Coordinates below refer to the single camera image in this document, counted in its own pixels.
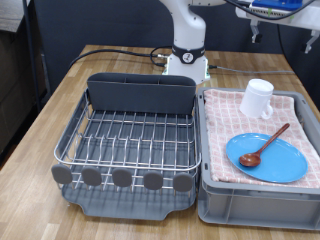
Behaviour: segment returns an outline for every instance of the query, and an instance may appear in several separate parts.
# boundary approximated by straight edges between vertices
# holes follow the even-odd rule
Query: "blue object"
[[[294,11],[302,6],[302,0],[254,0],[252,6]]]
[[[262,181],[289,183],[302,178],[308,171],[306,158],[297,148],[279,138],[261,153],[258,166],[240,164],[240,156],[258,151],[270,137],[260,133],[235,136],[227,143],[228,158],[242,172]]]

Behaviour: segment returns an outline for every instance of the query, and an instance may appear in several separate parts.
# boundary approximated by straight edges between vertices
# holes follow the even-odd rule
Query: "dish rack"
[[[201,163],[194,96],[182,77],[91,76],[55,149],[63,197],[101,217],[163,220],[190,207]]]

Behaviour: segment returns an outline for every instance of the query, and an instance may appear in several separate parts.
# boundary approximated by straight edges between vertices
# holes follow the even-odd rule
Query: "wooden spoon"
[[[262,153],[263,150],[265,150],[270,143],[272,143],[277,137],[279,137],[285,130],[288,129],[288,127],[290,127],[290,124],[287,123],[285,124],[282,128],[279,129],[278,132],[276,132],[270,139],[268,142],[266,142],[262,148],[260,148],[257,152],[254,153],[247,153],[245,155],[242,155],[239,158],[240,163],[243,166],[246,167],[255,167],[258,166],[261,163],[261,158],[260,158],[260,154]]]

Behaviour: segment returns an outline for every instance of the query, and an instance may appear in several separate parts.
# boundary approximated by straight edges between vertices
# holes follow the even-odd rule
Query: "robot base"
[[[202,56],[193,64],[183,64],[177,56],[171,54],[163,75],[185,76],[193,79],[197,84],[201,84],[210,79],[208,59]]]

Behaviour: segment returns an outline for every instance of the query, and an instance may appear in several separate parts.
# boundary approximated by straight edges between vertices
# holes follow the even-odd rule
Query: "blue plate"
[[[240,156],[258,151],[270,137],[260,133],[235,136],[227,143],[228,158],[242,172],[262,181],[289,183],[302,178],[308,171],[306,158],[297,148],[281,139],[276,139],[261,153],[258,166],[240,164]]]

